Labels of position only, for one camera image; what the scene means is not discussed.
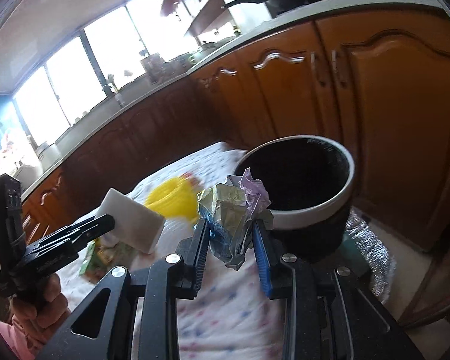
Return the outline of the left hand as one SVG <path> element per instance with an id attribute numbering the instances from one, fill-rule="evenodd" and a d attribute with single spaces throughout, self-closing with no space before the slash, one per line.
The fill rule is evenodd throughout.
<path id="1" fill-rule="evenodd" d="M 14 330 L 17 333 L 17 355 L 20 359 L 34 359 L 71 314 L 57 274 L 48 278 L 43 298 L 45 306 L 41 310 L 18 297 L 11 300 Z"/>

